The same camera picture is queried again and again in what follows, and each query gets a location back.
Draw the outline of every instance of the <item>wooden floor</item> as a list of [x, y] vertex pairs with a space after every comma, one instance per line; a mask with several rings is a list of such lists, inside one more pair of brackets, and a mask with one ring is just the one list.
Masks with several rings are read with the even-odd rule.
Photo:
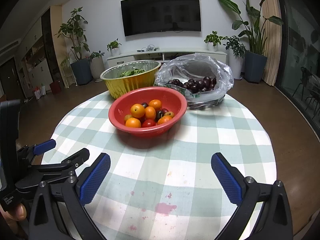
[[[21, 109], [18, 143], [31, 145], [50, 139], [65, 114], [104, 91], [103, 82], [91, 82], [31, 100]], [[320, 143], [294, 106], [264, 82], [235, 81], [228, 94], [256, 116], [271, 138], [277, 177], [287, 190], [296, 233], [320, 208]]]

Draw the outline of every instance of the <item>checkered tablecloth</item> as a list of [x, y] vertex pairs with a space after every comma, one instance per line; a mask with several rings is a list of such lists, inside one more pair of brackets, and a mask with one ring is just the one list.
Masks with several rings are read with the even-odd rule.
[[[214, 239], [236, 209], [211, 169], [215, 152], [244, 176], [269, 184], [276, 180], [268, 134], [229, 95], [211, 109], [187, 110], [168, 132], [148, 139], [113, 127], [108, 119], [112, 102], [105, 92], [74, 108], [52, 135], [57, 146], [43, 158], [45, 164], [60, 163], [85, 147], [90, 158], [79, 174], [101, 152], [110, 155], [110, 171], [85, 206], [108, 240]], [[257, 204], [242, 239], [260, 208]]]

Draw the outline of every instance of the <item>wall-mounted tv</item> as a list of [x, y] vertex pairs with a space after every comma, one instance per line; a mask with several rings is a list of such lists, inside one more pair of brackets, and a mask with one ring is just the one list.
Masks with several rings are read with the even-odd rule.
[[124, 35], [201, 31], [199, 0], [123, 0]]

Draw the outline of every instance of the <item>sliding glass door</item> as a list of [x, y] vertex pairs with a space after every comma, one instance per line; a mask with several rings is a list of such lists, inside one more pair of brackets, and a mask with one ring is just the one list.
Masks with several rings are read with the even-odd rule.
[[279, 0], [282, 48], [276, 87], [320, 136], [320, 28], [302, 0]]

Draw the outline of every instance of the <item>white planter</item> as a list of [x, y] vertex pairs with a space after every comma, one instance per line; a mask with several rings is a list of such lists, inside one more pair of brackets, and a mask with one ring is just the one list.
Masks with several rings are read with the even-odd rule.
[[209, 51], [217, 51], [218, 45], [214, 46], [213, 42], [208, 42], [207, 46]]
[[233, 54], [232, 49], [229, 49], [228, 56], [229, 56], [229, 66], [231, 68], [233, 78], [235, 80], [241, 80], [242, 77], [240, 76], [240, 74], [241, 74], [241, 69], [244, 62], [243, 58], [240, 56], [235, 56]]
[[104, 71], [102, 57], [95, 57], [90, 61], [90, 70], [95, 82], [102, 81], [100, 74]]
[[111, 49], [111, 55], [114, 56], [119, 56], [120, 55], [120, 47], [117, 47], [115, 49]]

